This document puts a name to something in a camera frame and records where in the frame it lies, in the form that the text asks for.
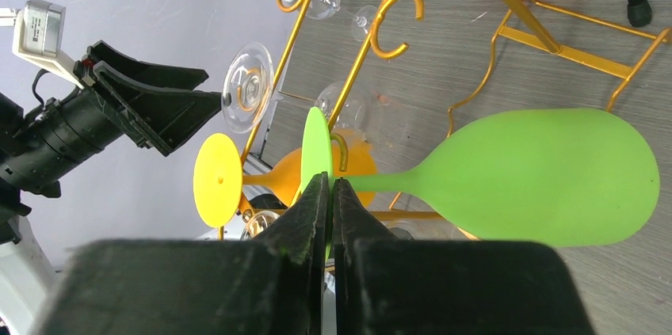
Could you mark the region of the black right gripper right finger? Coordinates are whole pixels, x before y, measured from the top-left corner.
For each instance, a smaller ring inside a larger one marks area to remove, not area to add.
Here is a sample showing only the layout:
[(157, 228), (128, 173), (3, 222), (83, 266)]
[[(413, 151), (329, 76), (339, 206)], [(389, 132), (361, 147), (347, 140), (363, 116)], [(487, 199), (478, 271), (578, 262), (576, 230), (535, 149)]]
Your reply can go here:
[(535, 242), (402, 240), (333, 187), (340, 334), (592, 334), (559, 254)]

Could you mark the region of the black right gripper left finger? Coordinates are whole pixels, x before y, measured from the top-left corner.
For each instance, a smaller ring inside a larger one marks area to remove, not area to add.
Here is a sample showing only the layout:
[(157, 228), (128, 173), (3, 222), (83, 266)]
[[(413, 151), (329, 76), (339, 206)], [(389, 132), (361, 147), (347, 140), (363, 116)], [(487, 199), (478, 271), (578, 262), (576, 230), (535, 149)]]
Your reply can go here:
[(82, 247), (35, 334), (319, 334), (330, 182), (313, 176), (247, 241), (104, 240)]

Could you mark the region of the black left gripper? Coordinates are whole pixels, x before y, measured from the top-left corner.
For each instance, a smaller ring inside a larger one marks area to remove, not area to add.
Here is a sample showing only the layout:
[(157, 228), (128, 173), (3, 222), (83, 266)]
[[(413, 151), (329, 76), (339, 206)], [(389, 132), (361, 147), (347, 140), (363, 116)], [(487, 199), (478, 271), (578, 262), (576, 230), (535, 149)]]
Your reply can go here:
[(167, 157), (221, 112), (220, 94), (193, 90), (205, 70), (133, 59), (99, 40), (74, 64), (82, 95), (141, 148)]

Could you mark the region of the gold wire wine glass rack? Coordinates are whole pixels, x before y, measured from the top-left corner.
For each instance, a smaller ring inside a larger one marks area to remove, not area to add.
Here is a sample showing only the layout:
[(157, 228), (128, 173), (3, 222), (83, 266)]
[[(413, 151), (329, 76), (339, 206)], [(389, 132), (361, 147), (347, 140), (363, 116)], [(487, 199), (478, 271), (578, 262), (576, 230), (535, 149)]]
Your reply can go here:
[[(292, 6), (284, 6), (281, 3), (281, 0), (277, 0), (277, 6), (280, 10), (286, 13), (297, 12), (297, 19), (289, 35), (288, 43), (285, 46), (280, 61), (278, 63), (273, 63), (275, 68), (275, 76), (273, 78), (274, 90), (279, 90), (277, 85), (280, 80), (281, 72), (287, 63), (290, 52), (296, 42), (298, 32), (306, 17), (308, 4), (310, 1), (311, 0), (299, 0)], [(366, 191), (367, 196), (371, 196), (374, 192), (379, 190), (382, 177), (375, 171), (368, 149), (360, 145), (349, 147), (343, 136), (334, 131), (334, 125), (336, 119), (338, 118), (338, 114), (345, 104), (350, 90), (353, 88), (356, 77), (358, 76), (361, 67), (364, 64), (365, 56), (369, 52), (373, 52), (381, 59), (390, 60), (401, 56), (401, 54), (407, 50), (407, 44), (400, 44), (393, 51), (384, 51), (380, 48), (378, 43), (378, 32), (380, 26), (384, 22), (384, 17), (389, 8), (397, 1), (398, 0), (382, 0), (382, 2), (377, 6), (376, 16), (373, 19), (370, 32), (362, 41), (361, 49), (358, 52), (349, 75), (344, 82), (344, 86), (342, 87), (341, 93), (337, 99), (334, 112), (328, 119), (323, 115), (319, 121), (319, 129), (312, 131), (310, 134), (309, 141), (311, 144), (317, 146), (317, 151), (311, 153), (307, 150), (306, 147), (300, 148), (300, 183), (298, 189), (296, 190), (295, 196), (292, 199), (292, 203), (297, 201), (303, 189), (303, 166), (312, 166), (318, 163), (324, 163), (328, 170), (337, 169), (341, 176), (354, 176), (371, 182), (372, 187)], [(413, 1), (416, 9), (415, 16), (418, 20), (422, 20), (425, 15), (424, 2), (423, 0)], [(525, 24), (525, 30), (512, 28), (508, 26), (505, 21), (502, 21), (494, 33), (495, 38), (504, 37), (520, 44), (525, 44), (532, 48), (545, 51), (549, 54), (557, 55), (563, 59), (567, 59), (574, 63), (582, 64), (589, 68), (599, 70), (600, 72), (611, 74), (612, 76), (620, 78), (621, 82), (619, 87), (613, 91), (605, 107), (607, 111), (611, 111), (613, 109), (617, 98), (630, 84), (634, 76), (639, 72), (642, 65), (644, 65), (651, 57), (654, 50), (661, 44), (668, 43), (671, 40), (671, 31), (669, 29), (661, 31), (658, 35), (651, 36), (651, 46), (644, 52), (637, 64), (633, 66), (626, 66), (595, 54), (590, 54), (576, 48), (568, 47), (558, 42), (531, 11), (531, 6), (542, 6), (543, 0), (503, 1), (508, 5), (508, 15), (517, 16)], [(260, 124), (257, 124), (251, 131), (246, 133), (250, 139), (255, 139), (260, 126), (261, 122)], [(248, 202), (247, 198), (244, 196), (243, 192), (242, 202), (244, 204), (248, 204), (249, 207), (244, 207), (235, 214), (253, 214), (254, 209)]]

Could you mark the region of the green silicone wine glass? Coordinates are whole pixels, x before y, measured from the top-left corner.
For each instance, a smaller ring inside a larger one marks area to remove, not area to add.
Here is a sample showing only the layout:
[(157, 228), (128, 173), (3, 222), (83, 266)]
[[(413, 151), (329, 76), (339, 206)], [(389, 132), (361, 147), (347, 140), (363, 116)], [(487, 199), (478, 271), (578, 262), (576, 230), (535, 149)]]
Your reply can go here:
[(481, 240), (606, 246), (639, 231), (660, 195), (646, 139), (596, 108), (486, 116), (415, 167), (346, 177), (356, 192), (403, 192)]

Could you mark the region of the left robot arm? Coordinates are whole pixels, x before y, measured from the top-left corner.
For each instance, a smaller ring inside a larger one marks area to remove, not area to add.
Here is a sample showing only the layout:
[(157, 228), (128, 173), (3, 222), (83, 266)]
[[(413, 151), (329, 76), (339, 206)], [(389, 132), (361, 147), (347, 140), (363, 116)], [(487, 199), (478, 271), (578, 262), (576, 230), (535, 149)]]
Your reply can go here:
[(1, 331), (27, 334), (56, 281), (28, 221), (29, 192), (61, 196), (60, 179), (122, 136), (168, 156), (220, 110), (205, 70), (145, 63), (104, 41), (74, 64), (78, 86), (29, 112), (1, 99)]

